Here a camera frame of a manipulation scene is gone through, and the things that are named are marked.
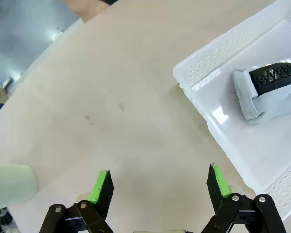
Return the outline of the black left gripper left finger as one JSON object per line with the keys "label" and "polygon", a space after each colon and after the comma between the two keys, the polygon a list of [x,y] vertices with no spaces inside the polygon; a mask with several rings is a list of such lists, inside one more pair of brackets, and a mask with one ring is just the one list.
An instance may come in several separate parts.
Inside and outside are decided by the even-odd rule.
{"label": "black left gripper left finger", "polygon": [[88,199],[49,207],[39,233],[114,233],[106,222],[113,192],[110,171],[100,171]]}

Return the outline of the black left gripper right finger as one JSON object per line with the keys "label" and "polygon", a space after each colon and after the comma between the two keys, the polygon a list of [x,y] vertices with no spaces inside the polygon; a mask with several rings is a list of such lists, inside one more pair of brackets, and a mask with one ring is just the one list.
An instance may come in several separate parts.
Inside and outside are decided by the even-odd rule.
{"label": "black left gripper right finger", "polygon": [[287,233],[270,195],[251,199],[233,193],[216,164],[209,165],[206,185],[215,214],[201,233],[230,233],[235,224],[244,225],[249,233]]}

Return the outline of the person's bare forearm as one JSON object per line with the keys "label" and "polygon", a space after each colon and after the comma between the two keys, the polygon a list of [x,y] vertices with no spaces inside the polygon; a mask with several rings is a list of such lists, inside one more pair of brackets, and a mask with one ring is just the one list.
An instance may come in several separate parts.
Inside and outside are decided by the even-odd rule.
{"label": "person's bare forearm", "polygon": [[84,23],[91,20],[110,6],[100,0],[62,0],[63,3]]}

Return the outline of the white perforated plastic basket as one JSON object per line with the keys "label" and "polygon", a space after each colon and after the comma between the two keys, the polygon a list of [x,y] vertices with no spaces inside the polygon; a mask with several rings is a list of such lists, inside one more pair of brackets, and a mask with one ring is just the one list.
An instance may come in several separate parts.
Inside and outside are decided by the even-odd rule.
{"label": "white perforated plastic basket", "polygon": [[173,69],[208,130],[255,193],[291,214],[291,113],[249,123],[233,83],[238,68],[291,63],[291,0],[277,0],[194,52]]}

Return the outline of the black parts on floor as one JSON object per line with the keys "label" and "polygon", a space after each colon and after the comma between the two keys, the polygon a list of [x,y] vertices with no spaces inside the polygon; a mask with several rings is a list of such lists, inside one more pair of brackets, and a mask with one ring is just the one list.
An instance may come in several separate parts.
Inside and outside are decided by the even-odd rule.
{"label": "black parts on floor", "polygon": [[13,223],[13,217],[8,208],[0,209],[0,233],[5,233]]}

